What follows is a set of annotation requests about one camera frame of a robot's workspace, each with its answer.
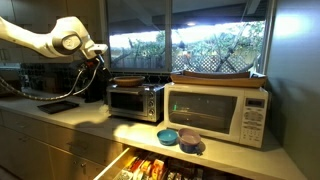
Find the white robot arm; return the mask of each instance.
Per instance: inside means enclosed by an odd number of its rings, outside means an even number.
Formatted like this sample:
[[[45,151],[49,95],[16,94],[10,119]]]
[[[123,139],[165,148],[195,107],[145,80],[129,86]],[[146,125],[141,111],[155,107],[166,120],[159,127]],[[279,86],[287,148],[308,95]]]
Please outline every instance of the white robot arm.
[[[30,32],[0,17],[0,39],[33,49],[49,58],[70,56],[80,50],[87,59],[92,59],[107,50],[106,44],[92,41],[76,17],[58,19],[48,34]]]

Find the toaster oven window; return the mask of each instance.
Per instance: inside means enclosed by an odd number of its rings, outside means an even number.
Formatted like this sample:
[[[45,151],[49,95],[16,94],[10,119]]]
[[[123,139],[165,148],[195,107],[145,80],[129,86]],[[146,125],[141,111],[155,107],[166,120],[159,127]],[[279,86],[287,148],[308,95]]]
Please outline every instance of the toaster oven window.
[[[169,119],[173,123],[229,134],[237,97],[171,92]]]
[[[111,106],[113,108],[143,112],[142,95],[111,93]]]

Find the beige countertop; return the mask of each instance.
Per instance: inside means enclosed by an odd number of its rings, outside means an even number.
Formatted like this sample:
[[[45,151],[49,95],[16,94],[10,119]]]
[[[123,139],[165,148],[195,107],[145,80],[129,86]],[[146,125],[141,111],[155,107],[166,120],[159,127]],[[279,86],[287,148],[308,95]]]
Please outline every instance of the beige countertop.
[[[66,100],[80,106],[50,115],[37,108],[50,102],[6,97],[0,98],[0,109],[252,179],[306,179],[268,131],[261,149],[202,137],[203,155],[197,156],[182,152],[179,145],[159,143],[156,134],[165,129],[163,121],[148,123],[114,118],[102,101],[84,103],[79,97]]]

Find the teal bowl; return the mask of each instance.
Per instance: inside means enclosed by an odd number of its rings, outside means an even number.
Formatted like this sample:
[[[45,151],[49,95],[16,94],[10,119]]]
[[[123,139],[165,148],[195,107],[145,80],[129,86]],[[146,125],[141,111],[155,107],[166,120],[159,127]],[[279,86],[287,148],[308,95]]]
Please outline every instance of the teal bowl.
[[[162,145],[170,146],[177,142],[178,135],[176,131],[171,129],[164,129],[157,133],[158,139]]]

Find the black tray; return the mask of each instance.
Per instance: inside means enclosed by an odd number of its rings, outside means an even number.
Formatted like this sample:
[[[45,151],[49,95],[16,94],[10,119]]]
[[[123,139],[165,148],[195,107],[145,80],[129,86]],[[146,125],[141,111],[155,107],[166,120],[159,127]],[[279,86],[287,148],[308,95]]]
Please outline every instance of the black tray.
[[[40,106],[38,106],[38,108],[41,111],[44,111],[48,114],[54,114],[57,112],[68,110],[68,109],[73,109],[78,106],[79,106],[78,103],[73,103],[70,101],[60,101],[60,102],[54,102],[54,103],[40,105]]]

